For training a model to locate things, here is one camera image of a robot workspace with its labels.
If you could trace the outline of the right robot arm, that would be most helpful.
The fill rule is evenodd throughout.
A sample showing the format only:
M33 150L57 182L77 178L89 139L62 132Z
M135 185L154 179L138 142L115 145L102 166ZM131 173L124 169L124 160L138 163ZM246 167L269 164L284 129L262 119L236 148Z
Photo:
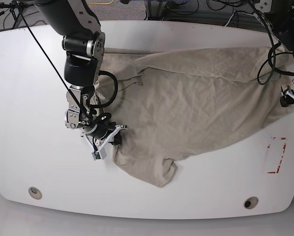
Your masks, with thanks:
M115 75L100 69L105 34L97 16L84 0L34 0L32 3L63 37L64 79L71 85L67 91L66 126L83 130L95 153L107 143L120 145L119 131L125 127L112 122L111 114L103 111L116 99L118 81ZM112 96L105 103L95 94L94 84L99 76L107 76L114 83Z

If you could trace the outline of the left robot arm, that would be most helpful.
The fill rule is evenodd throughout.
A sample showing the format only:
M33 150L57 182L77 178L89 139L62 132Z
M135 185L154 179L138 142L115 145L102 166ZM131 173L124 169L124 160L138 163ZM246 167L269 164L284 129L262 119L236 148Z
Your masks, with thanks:
M275 72L294 77L294 72L276 67L278 47L283 46L287 50L285 54L294 58L294 0L247 0L246 3L264 26L271 43L267 59L257 74L258 84L265 85ZM281 86L280 104L282 107L294 104L294 79L291 84Z

